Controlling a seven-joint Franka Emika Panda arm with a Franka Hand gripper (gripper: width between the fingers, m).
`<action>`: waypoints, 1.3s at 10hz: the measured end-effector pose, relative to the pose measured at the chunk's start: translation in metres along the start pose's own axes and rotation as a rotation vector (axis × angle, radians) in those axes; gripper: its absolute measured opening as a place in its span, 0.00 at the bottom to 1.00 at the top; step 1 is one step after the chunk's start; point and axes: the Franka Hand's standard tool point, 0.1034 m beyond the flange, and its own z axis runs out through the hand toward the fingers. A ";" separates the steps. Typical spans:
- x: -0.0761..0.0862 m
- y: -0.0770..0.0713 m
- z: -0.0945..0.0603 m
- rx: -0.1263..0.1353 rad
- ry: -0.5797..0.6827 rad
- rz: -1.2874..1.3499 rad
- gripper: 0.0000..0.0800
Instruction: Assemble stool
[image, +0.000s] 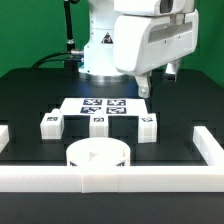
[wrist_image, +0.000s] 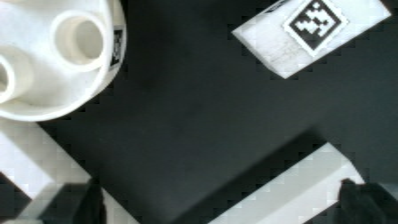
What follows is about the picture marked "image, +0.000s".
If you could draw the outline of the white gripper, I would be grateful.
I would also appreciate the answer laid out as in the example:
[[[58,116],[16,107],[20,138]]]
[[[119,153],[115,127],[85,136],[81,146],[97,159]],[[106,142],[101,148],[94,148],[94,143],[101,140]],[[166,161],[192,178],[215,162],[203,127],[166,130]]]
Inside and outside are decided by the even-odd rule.
[[[147,99],[151,96],[151,70],[168,63],[163,82],[175,84],[180,58],[195,50],[197,36],[197,10],[187,13],[182,24],[173,24],[170,16],[121,15],[114,27],[114,66],[136,76],[138,95]]]

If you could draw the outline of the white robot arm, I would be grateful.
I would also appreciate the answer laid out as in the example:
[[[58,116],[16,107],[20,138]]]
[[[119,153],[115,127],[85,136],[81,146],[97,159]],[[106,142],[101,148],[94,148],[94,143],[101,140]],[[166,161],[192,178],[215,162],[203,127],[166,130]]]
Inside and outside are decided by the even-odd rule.
[[[97,82],[136,79],[138,95],[150,96],[152,71],[165,66],[174,83],[181,59],[197,45],[195,0],[88,0],[90,37],[79,72]]]

